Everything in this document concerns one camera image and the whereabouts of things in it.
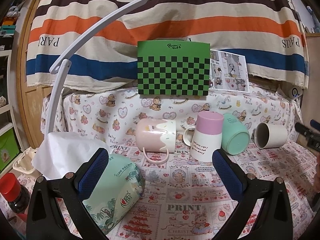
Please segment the person's right hand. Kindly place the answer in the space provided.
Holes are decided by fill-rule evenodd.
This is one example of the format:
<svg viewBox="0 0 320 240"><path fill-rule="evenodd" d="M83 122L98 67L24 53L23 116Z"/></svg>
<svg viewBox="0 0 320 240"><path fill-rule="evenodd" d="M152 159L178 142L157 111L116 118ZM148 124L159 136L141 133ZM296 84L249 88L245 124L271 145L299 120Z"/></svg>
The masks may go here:
<svg viewBox="0 0 320 240"><path fill-rule="evenodd" d="M319 210L319 154L317 154L317 164L316 164L316 173L313 179L313 191L312 191L312 198L311 198L311 209L313 212L317 212Z"/></svg>

